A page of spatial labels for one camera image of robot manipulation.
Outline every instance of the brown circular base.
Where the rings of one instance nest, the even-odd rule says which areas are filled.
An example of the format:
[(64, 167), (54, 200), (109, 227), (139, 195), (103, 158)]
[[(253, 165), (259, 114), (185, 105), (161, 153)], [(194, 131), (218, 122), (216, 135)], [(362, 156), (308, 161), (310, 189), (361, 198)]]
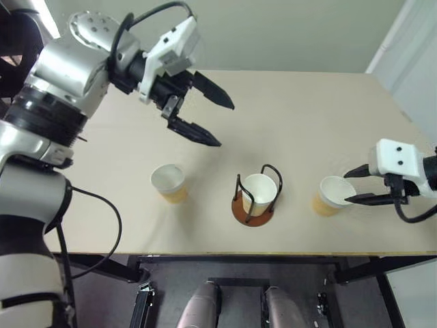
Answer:
[(242, 192), (239, 191), (237, 194), (237, 200), (232, 200), (232, 213), (234, 214), (234, 217), (245, 226), (259, 227), (269, 222), (274, 211), (270, 212), (269, 210), (266, 210), (266, 212), (262, 213), (258, 217), (251, 217), (249, 222), (246, 223), (247, 213), (243, 209)]

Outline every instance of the table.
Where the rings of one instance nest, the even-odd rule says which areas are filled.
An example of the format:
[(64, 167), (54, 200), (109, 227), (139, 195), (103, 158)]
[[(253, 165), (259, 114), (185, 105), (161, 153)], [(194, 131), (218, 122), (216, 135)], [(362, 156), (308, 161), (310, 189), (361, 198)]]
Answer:
[[(319, 217), (310, 206), (321, 179), (367, 162), (383, 138), (416, 144), (432, 154), (418, 129), (388, 92), (366, 74), (316, 72), (223, 72), (206, 76), (232, 97), (235, 111), (189, 92), (180, 117), (208, 129), (222, 142), (209, 148), (166, 129), (153, 104), (111, 87), (74, 146), (65, 171), (79, 188), (109, 198), (122, 214), (118, 253), (414, 255), (437, 250), (437, 220), (407, 224), (392, 206), (351, 206)], [(170, 205), (149, 182), (153, 169), (179, 165), (189, 199)], [(282, 173), (283, 192), (271, 221), (258, 228), (237, 222), (231, 212), (236, 174), (258, 172), (264, 163)], [(381, 178), (352, 180), (359, 193), (385, 193)], [(417, 198), (409, 215), (433, 205)], [(108, 252), (116, 220), (105, 204), (74, 195), (64, 217), (70, 252)], [(59, 251), (56, 234), (46, 242)]]

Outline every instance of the black wire cup holder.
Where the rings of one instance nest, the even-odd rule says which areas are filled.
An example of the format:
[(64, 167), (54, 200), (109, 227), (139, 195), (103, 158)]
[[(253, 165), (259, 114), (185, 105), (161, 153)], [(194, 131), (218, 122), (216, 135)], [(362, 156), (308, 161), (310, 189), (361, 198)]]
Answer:
[[(282, 191), (282, 175), (281, 175), (281, 173), (279, 173), (277, 168), (275, 168), (273, 165), (270, 165), (270, 164), (264, 164), (262, 166), (261, 174), (264, 174), (264, 170), (266, 167), (273, 170), (276, 173), (276, 175), (278, 176), (279, 187), (278, 187), (278, 191), (276, 193), (276, 196), (274, 197), (273, 201), (270, 203), (268, 208), (264, 211), (263, 214), (261, 214), (260, 216), (257, 216), (257, 217), (252, 216), (253, 208), (255, 205), (255, 198), (246, 188), (244, 188), (244, 186), (241, 183), (240, 174), (237, 174), (235, 194), (234, 194), (234, 198), (232, 199), (232, 213), (234, 214), (234, 217), (240, 223), (244, 224), (245, 226), (249, 226), (249, 227), (262, 226), (263, 224), (270, 221), (270, 219), (272, 218), (272, 216), (274, 214), (274, 205), (276, 204), (276, 201), (278, 200), (279, 194)], [(249, 196), (249, 198), (251, 199), (251, 207), (249, 209), (249, 213), (246, 213), (243, 209), (243, 204), (242, 204), (243, 194), (242, 194), (242, 192), (245, 192)]]

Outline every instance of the metal clamp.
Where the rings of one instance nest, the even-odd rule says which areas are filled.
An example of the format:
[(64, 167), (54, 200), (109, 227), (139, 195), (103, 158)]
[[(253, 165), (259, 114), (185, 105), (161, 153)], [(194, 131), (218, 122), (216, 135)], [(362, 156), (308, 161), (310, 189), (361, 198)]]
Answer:
[[(278, 176), (278, 179), (279, 179), (279, 188), (278, 188), (278, 191), (277, 191), (277, 193), (276, 193), (276, 196), (274, 197), (274, 199), (273, 199), (273, 201), (272, 201), (272, 203), (270, 204), (270, 206), (269, 206), (269, 209), (268, 209), (268, 211), (270, 212), (270, 213), (273, 213), (273, 210), (274, 210), (274, 204), (276, 203), (276, 201), (277, 201), (277, 199), (278, 199), (278, 197), (279, 197), (279, 194), (281, 193), (281, 191), (282, 191), (282, 175), (279, 173), (279, 171), (278, 171), (278, 169), (277, 168), (275, 168), (275, 167), (273, 167), (272, 165), (270, 165), (270, 164), (264, 164), (264, 165), (262, 165), (262, 168), (261, 168), (261, 174), (264, 174), (264, 169), (266, 168), (266, 167), (269, 167), (270, 169), (272, 169), (276, 174), (277, 174), (277, 176)], [(246, 220), (245, 220), (245, 222), (246, 223), (248, 223), (250, 220), (251, 220), (251, 218), (252, 218), (252, 212), (253, 212), (253, 207), (254, 207), (254, 204), (255, 204), (255, 198), (253, 197), (253, 195), (246, 189), (246, 188), (244, 188), (243, 187), (243, 185), (242, 185), (242, 183), (241, 183), (241, 177), (240, 177), (240, 174), (237, 174), (237, 183), (236, 183), (236, 185), (235, 185), (235, 195), (234, 195), (234, 198), (233, 198), (233, 201), (235, 202), (236, 200), (237, 200), (237, 194), (238, 194), (238, 186), (240, 186), (240, 188), (250, 197), (250, 199), (251, 199), (251, 207), (250, 207), (250, 209), (249, 209), (249, 213), (247, 214), (247, 217), (246, 217)]]

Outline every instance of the paper cup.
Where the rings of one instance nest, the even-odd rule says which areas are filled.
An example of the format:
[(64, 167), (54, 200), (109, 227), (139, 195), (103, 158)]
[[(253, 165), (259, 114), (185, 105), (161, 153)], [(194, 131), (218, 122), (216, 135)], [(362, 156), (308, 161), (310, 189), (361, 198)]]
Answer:
[(313, 198), (313, 209), (319, 215), (329, 217), (352, 205), (344, 199), (355, 195), (354, 186), (345, 178), (327, 176), (321, 181), (319, 191)]
[(174, 164), (166, 164), (152, 172), (150, 182), (156, 190), (170, 203), (177, 204), (188, 196), (185, 175)]
[[(253, 217), (258, 217), (266, 211), (270, 203), (276, 197), (278, 191), (276, 183), (274, 183), (270, 177), (261, 173), (248, 176), (244, 179), (242, 185), (255, 199), (255, 204), (253, 205), (251, 214)], [(249, 213), (252, 200), (244, 191), (242, 194), (243, 209), (246, 213)]]

